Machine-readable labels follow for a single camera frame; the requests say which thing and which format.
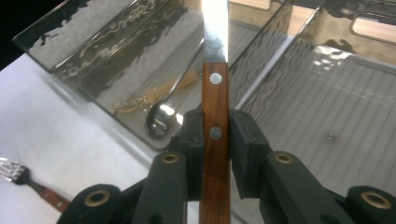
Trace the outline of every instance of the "metal rivet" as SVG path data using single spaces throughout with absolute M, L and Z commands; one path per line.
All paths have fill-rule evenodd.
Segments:
M 361 194 L 361 197 L 365 202 L 379 209 L 390 209 L 392 207 L 388 199 L 373 191 L 365 191 Z
M 287 154 L 276 154 L 275 159 L 281 163 L 289 164 L 293 162 L 293 158 Z
M 162 161 L 165 163 L 174 163 L 178 161 L 178 155 L 176 154 L 167 154 L 162 157 Z
M 110 199 L 110 192 L 107 189 L 98 189 L 90 193 L 84 200 L 85 205 L 97 207 Z
M 220 84 L 222 80 L 222 77 L 219 73 L 213 73 L 212 75 L 210 75 L 210 82 L 217 85 Z
M 221 138 L 221 129 L 218 127 L 211 128 L 209 134 L 213 140 L 219 140 Z

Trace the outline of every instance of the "knife blade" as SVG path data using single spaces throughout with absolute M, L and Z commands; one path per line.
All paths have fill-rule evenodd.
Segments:
M 203 193 L 200 223 L 230 223 L 228 1 L 203 0 L 204 120 Z

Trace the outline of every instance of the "screw hole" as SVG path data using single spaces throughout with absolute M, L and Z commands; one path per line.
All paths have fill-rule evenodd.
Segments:
M 174 163 L 178 161 L 178 155 L 168 154 L 163 156 L 163 162 L 165 163 Z
M 388 199 L 373 191 L 365 191 L 361 194 L 361 197 L 365 202 L 379 209 L 390 209 L 392 207 Z
M 275 159 L 281 163 L 289 164 L 293 162 L 293 158 L 286 154 L 276 154 Z
M 85 198 L 85 205 L 89 207 L 96 207 L 104 204 L 110 198 L 110 192 L 107 189 L 98 189 L 92 193 L 90 193 Z

